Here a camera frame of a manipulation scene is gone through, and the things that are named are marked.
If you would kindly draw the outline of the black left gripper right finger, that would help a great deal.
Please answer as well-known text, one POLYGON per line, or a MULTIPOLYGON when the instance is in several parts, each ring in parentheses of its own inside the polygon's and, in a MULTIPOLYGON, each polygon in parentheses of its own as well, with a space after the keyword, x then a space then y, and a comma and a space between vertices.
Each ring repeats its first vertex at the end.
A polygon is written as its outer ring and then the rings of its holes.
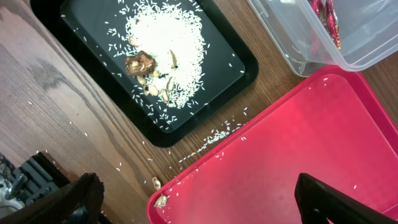
POLYGON ((307 173, 299 174, 294 195, 303 224, 397 224, 307 173))

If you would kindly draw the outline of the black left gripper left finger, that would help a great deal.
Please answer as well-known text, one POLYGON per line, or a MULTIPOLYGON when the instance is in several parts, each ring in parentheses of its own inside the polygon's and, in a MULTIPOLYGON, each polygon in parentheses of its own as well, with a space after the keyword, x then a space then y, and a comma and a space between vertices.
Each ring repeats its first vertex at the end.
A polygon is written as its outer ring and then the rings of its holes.
POLYGON ((1 224, 104 223, 103 200, 104 183, 95 173, 85 173, 55 193, 2 218, 1 224))

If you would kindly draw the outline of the food scraps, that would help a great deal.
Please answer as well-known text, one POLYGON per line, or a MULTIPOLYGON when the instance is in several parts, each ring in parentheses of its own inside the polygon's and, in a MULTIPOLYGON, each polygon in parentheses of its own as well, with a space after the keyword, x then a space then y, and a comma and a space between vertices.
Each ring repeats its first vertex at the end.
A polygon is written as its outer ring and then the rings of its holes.
POLYGON ((203 9, 196 1, 119 1, 117 13, 105 20, 113 37, 108 51, 114 58, 144 52, 153 69, 144 75, 144 93, 170 108, 191 105, 202 89, 202 63, 207 43, 202 34, 203 9))

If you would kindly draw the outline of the red ketchup packet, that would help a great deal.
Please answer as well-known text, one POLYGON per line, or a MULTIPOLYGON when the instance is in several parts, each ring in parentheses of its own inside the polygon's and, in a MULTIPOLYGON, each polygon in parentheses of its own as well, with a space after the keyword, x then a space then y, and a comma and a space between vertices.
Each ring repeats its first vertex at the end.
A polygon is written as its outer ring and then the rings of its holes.
POLYGON ((341 49, 338 18, 333 6, 333 0, 308 0, 314 13, 328 32, 337 49, 341 49))

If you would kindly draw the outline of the red plastic tray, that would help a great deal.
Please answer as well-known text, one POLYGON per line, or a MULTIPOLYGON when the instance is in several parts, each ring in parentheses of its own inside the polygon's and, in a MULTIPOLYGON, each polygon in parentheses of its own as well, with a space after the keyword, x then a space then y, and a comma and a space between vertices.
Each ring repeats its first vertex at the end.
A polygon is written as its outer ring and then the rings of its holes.
POLYGON ((361 73, 314 73, 165 184, 147 218, 299 223, 301 173, 397 218, 397 128, 361 73))

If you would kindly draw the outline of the black rectangular tray bin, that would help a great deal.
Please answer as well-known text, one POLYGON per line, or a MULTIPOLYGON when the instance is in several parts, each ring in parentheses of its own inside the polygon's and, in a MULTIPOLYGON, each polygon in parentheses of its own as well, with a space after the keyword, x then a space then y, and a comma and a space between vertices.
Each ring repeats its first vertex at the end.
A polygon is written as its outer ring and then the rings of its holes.
POLYGON ((199 89, 181 109, 145 95, 125 72, 125 54, 133 48, 122 36, 138 1, 33 0, 30 5, 138 130, 155 146, 170 147, 249 86, 259 72, 255 56, 213 1, 177 4, 201 19, 206 41, 199 89))

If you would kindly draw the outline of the clear plastic bin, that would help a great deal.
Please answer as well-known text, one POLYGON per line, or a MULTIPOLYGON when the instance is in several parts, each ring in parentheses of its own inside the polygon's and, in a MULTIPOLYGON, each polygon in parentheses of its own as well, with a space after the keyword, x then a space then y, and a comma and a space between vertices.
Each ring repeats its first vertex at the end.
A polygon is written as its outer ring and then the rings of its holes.
POLYGON ((334 0, 338 33, 312 1, 249 0, 291 70, 308 77, 327 65, 365 70, 397 51, 397 0, 334 0))

